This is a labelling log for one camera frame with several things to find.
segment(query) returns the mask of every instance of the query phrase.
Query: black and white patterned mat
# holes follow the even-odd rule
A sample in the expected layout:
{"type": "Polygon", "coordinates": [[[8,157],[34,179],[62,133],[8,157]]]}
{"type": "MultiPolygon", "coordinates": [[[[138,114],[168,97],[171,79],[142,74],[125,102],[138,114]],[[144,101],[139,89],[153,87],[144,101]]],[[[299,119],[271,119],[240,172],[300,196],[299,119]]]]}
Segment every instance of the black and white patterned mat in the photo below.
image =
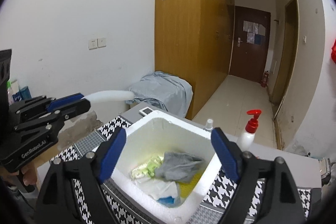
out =
{"type": "MultiPolygon", "coordinates": [[[[68,149],[61,152],[56,157],[61,157],[64,161],[76,160],[82,157],[85,153],[97,147],[103,141],[108,140],[114,133],[117,127],[127,128],[131,123],[123,117],[118,116],[96,131],[90,133],[83,140],[70,146],[68,149]]],[[[85,203],[85,196],[79,180],[73,180],[75,194],[79,211],[81,212],[84,223],[93,224],[91,214],[85,203]]],[[[188,224],[217,224],[225,209],[229,205],[231,198],[236,189],[236,184],[228,179],[220,170],[216,179],[212,183],[209,191],[205,195],[203,202],[187,222],[188,224]]],[[[251,207],[246,216],[245,224],[253,223],[260,204],[263,199],[264,180],[257,181],[251,207]]],[[[109,179],[101,186],[102,192],[105,195],[107,203],[111,210],[122,224],[157,224],[156,221],[146,215],[145,212],[139,210],[133,205],[122,193],[115,187],[113,181],[109,179]]],[[[305,216],[308,217],[310,211],[311,190],[298,188],[299,195],[302,201],[302,207],[305,211],[305,216]]]]}

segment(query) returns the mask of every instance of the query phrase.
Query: hallway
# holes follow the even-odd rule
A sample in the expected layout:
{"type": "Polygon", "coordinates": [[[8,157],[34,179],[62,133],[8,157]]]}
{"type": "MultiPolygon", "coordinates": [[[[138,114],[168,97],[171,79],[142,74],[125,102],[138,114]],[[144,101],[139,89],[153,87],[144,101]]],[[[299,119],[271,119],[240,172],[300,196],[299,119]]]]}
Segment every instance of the hallway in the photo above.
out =
{"type": "Polygon", "coordinates": [[[193,121],[205,124],[207,118],[212,118],[214,127],[220,127],[227,134],[239,136],[251,118],[246,114],[251,109],[262,111],[254,142],[277,148],[272,106],[266,88],[256,82],[228,75],[193,121]]]}

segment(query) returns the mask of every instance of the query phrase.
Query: wooden cabinet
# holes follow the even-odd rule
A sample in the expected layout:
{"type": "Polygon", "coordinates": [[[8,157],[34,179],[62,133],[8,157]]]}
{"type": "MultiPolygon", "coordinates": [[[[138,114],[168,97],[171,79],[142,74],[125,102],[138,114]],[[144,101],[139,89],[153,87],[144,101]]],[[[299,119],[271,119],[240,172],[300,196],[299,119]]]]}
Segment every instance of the wooden cabinet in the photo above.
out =
{"type": "Polygon", "coordinates": [[[193,87],[192,119],[228,74],[234,0],[156,0],[155,70],[193,87]]]}

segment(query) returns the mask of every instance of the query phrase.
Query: doorway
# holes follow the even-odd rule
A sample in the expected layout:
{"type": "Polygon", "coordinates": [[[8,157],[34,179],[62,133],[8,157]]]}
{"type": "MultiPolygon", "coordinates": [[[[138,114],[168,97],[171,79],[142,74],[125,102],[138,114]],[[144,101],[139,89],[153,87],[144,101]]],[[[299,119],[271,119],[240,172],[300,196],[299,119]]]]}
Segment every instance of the doorway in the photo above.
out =
{"type": "Polygon", "coordinates": [[[285,6],[285,35],[283,39],[282,56],[278,76],[270,102],[276,110],[274,118],[278,114],[283,99],[286,95],[289,82],[292,78],[299,36],[299,10],[297,0],[290,0],[285,6]]]}
{"type": "Polygon", "coordinates": [[[271,13],[236,6],[230,74],[260,83],[266,65],[271,13]]]}

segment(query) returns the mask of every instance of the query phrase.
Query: blue gripper pad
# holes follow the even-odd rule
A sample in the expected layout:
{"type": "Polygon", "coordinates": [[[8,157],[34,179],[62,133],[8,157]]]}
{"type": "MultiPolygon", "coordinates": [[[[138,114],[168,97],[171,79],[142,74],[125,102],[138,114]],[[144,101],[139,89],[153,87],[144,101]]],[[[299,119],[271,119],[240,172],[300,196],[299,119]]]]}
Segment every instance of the blue gripper pad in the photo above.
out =
{"type": "Polygon", "coordinates": [[[125,144],[126,130],[121,128],[119,131],[116,130],[111,138],[103,142],[97,149],[96,153],[100,158],[98,159],[100,161],[100,171],[97,179],[101,184],[111,177],[125,144]]]}
{"type": "Polygon", "coordinates": [[[57,100],[53,100],[50,105],[47,107],[47,111],[48,112],[53,112],[55,109],[63,106],[63,105],[67,105],[69,103],[75,102],[77,100],[80,100],[84,97],[83,94],[81,93],[76,93],[70,96],[66,96],[63,98],[59,98],[57,100]]]}
{"type": "Polygon", "coordinates": [[[211,144],[225,170],[225,175],[237,183],[241,177],[241,150],[236,143],[227,139],[220,128],[212,130],[211,144]]]}

